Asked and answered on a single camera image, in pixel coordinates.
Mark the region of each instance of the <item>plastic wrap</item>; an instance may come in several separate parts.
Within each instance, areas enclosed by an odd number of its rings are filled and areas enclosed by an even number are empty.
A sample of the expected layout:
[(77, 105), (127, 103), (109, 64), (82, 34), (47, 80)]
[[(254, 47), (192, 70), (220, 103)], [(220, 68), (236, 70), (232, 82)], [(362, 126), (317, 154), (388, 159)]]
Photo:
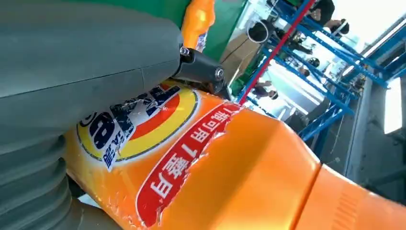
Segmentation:
[(165, 82), (66, 134), (68, 174), (124, 229), (159, 224), (239, 105)]

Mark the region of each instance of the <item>red pole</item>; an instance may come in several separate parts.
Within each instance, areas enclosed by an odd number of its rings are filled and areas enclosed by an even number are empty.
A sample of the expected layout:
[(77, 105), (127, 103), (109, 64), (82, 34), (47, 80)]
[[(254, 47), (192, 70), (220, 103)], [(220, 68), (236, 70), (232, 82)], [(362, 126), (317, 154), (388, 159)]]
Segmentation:
[(254, 88), (255, 84), (257, 83), (258, 79), (264, 74), (265, 70), (267, 69), (269, 63), (273, 59), (273, 57), (276, 56), (278, 51), (282, 48), (282, 45), (285, 44), (286, 40), (288, 39), (289, 35), (293, 32), (293, 30), (296, 28), (296, 26), (299, 24), (299, 22), (302, 20), (302, 18), (305, 16), (306, 12), (312, 7), (313, 3), (315, 0), (310, 0), (307, 5), (304, 7), (303, 11), (300, 12), (299, 16), (297, 16), (296, 20), (293, 22), (292, 26), (289, 28), (288, 32), (282, 37), (281, 42), (276, 46), (276, 48), (271, 52), (271, 55), (265, 60), (265, 65), (262, 66), (262, 68), (259, 70), (258, 74), (256, 75), (254, 81), (250, 84), (250, 86), (247, 88), (247, 91), (245, 94), (242, 96), (239, 104), (244, 104), (245, 101), (247, 100), (247, 95), (249, 91)]

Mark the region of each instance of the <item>red label banner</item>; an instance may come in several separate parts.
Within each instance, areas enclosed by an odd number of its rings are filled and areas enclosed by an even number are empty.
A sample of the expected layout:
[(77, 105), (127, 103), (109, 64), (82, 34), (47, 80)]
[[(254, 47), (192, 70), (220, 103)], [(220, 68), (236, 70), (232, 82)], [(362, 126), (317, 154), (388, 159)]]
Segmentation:
[(165, 153), (136, 197), (136, 210), (144, 226), (151, 227), (157, 222), (163, 209), (184, 184), (190, 166), (200, 158), (213, 135), (224, 132), (230, 117), (240, 109), (239, 105), (232, 103), (217, 106), (189, 128)]

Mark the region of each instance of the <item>metal bolt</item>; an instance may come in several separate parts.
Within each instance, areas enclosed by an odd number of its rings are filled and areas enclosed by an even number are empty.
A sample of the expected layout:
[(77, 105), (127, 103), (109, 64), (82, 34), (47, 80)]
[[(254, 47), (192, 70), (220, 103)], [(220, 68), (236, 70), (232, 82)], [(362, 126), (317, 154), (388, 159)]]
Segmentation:
[(184, 47), (184, 46), (182, 46), (182, 47), (180, 48), (180, 55), (182, 55), (182, 56), (189, 56), (189, 54), (190, 54), (190, 51), (189, 51), (188, 48), (186, 48), (186, 47)]
[(218, 67), (215, 70), (214, 76), (216, 77), (217, 80), (222, 80), (223, 79), (223, 75), (224, 75), (224, 69), (221, 67)]

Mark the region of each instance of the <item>tide logo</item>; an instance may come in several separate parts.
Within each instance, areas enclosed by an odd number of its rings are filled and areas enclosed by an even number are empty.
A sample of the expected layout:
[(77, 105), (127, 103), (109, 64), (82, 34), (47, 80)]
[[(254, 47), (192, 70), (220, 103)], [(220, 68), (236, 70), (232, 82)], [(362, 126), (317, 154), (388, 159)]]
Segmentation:
[(167, 82), (86, 117), (76, 126), (78, 140), (110, 171), (115, 162), (146, 154), (169, 139), (194, 115), (198, 102), (194, 91)]

